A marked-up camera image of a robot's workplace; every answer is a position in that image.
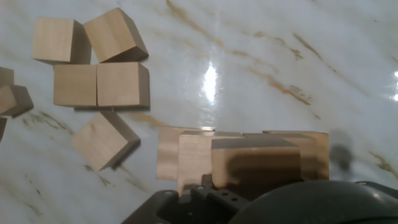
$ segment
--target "stack of wooden blocks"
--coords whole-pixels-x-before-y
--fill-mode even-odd
[[[91,48],[99,64],[90,65]],[[73,19],[36,19],[32,58],[54,65],[53,103],[114,110],[150,107],[148,57],[134,21],[120,8],[85,24]],[[101,170],[114,165],[140,141],[113,112],[102,111],[72,139]]]
[[[206,176],[211,176],[210,183],[203,183]],[[328,134],[161,127],[157,179],[176,180],[180,195],[210,184],[247,199],[293,182],[328,180]]]
[[[33,102],[27,88],[14,85],[14,71],[0,67],[0,116],[18,116],[32,109]],[[0,141],[7,119],[0,117]]]

